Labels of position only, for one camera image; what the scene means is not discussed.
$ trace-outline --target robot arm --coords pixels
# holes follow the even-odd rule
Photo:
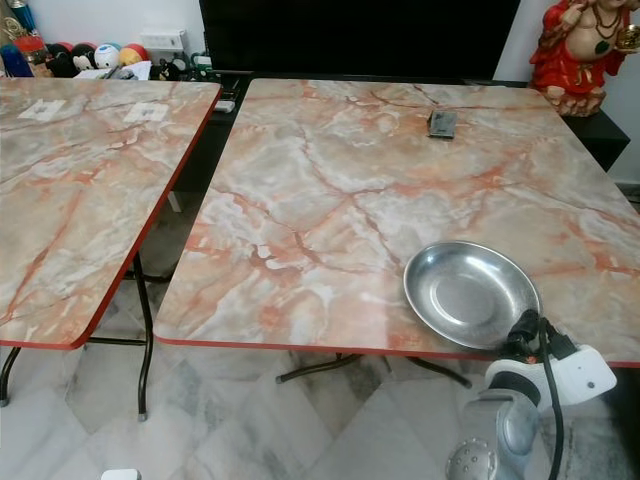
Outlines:
[[[509,335],[507,351],[517,360],[493,362],[485,374],[487,389],[465,407],[464,440],[449,457],[448,479],[524,479],[540,414],[552,405],[544,365],[528,347],[534,338],[533,325],[538,323],[533,313],[535,317],[525,312]],[[560,405],[585,402],[616,385],[615,375],[597,350],[574,346],[548,328],[552,332],[549,365]]]

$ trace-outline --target black cable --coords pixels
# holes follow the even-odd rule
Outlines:
[[[547,344],[547,325],[549,321],[540,317],[539,338],[540,338],[540,354],[542,363],[544,364],[544,373],[547,376],[549,384],[549,393],[551,394],[551,406],[553,407],[553,415],[556,420],[556,446],[553,452],[553,462],[551,463],[551,473],[549,480],[556,480],[560,472],[560,462],[562,462],[562,452],[564,449],[564,421],[562,419],[562,407],[560,406],[560,398],[558,397],[558,388],[556,380],[553,377],[551,369],[551,361],[549,360],[549,346]]]

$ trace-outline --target white wall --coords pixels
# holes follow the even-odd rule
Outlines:
[[[542,30],[545,10],[557,0],[522,0],[498,64],[498,80],[528,81],[529,58]],[[45,41],[83,41],[122,45],[139,41],[145,27],[184,28],[190,51],[204,49],[198,0],[30,0]],[[616,181],[640,183],[640,55],[631,55],[621,75],[607,84],[604,110],[622,128],[631,144],[613,166]]]

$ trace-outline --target red table edge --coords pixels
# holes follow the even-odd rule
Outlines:
[[[419,358],[440,358],[443,360],[476,360],[492,362],[498,357],[492,353],[478,352],[418,352],[411,350],[384,350],[380,348],[364,347],[327,347],[315,345],[285,345],[278,343],[243,343],[243,342],[213,342],[202,340],[175,340],[173,338],[161,337],[154,333],[160,343],[167,345],[178,345],[186,347],[220,347],[220,348],[247,348],[256,350],[287,350],[295,352],[315,352],[315,353],[342,353],[358,355],[382,355],[385,357],[419,357]],[[617,368],[640,368],[640,362],[607,362],[610,367]]]
[[[162,192],[162,194],[158,198],[158,201],[156,202],[155,207],[153,207],[153,210],[151,211],[151,214],[149,215],[149,218],[147,219],[147,222],[144,224],[144,226],[142,227],[142,230],[138,234],[138,238],[136,238],[135,242],[133,243],[133,246],[131,247],[131,250],[127,254],[124,262],[122,263],[122,266],[120,267],[120,270],[118,270],[118,273],[116,274],[115,278],[113,279],[113,282],[109,286],[109,289],[107,290],[107,293],[105,294],[104,298],[102,299],[102,302],[100,302],[100,305],[98,305],[98,308],[96,309],[95,313],[93,314],[93,317],[91,317],[91,320],[89,321],[89,325],[87,326],[85,331],[76,340],[74,340],[73,342],[68,343],[68,344],[64,344],[64,343],[14,342],[14,341],[10,341],[10,340],[9,341],[0,340],[0,346],[20,347],[20,348],[38,348],[38,349],[43,349],[43,350],[75,350],[76,348],[79,348],[82,345],[84,345],[85,343],[87,343],[87,340],[89,340],[89,337],[91,336],[91,334],[94,332],[94,330],[96,329],[96,327],[100,323],[100,320],[102,319],[102,315],[104,314],[105,310],[109,306],[109,303],[111,303],[111,300],[113,299],[113,296],[115,295],[116,290],[118,289],[118,286],[120,285],[120,282],[122,281],[122,277],[124,277],[124,274],[126,273],[127,269],[129,268],[129,265],[133,261],[133,257],[138,252],[138,249],[142,245],[142,242],[144,241],[145,237],[147,236],[147,233],[149,233],[149,230],[151,229],[151,226],[153,225],[153,222],[155,221],[156,217],[160,213],[160,209],[164,205],[164,202],[167,200],[167,197],[169,196],[169,192],[171,192],[171,189],[173,188],[173,185],[176,183],[176,180],[178,180],[178,176],[180,175],[180,172],[182,171],[182,168],[184,167],[184,164],[187,162],[189,156],[191,155],[192,150],[196,146],[196,143],[198,143],[198,140],[200,139],[200,136],[202,135],[202,132],[204,131],[204,127],[209,122],[209,119],[211,117],[211,113],[213,112],[216,104],[218,103],[218,100],[219,100],[221,94],[222,94],[222,87],[220,86],[218,88],[218,93],[216,94],[216,97],[213,99],[213,101],[211,103],[211,106],[207,110],[207,113],[204,116],[204,119],[202,120],[202,122],[200,123],[200,126],[198,127],[198,130],[196,130],[196,133],[194,134],[193,138],[191,139],[191,142],[187,146],[187,149],[185,150],[184,154],[182,155],[182,159],[180,160],[180,163],[178,163],[178,166],[174,170],[173,175],[171,176],[171,178],[169,179],[169,182],[167,183],[167,186],[165,187],[164,191]]]

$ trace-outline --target wall socket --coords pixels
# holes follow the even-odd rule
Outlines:
[[[186,50],[185,33],[184,30],[145,30],[140,38],[147,50],[182,52]]]

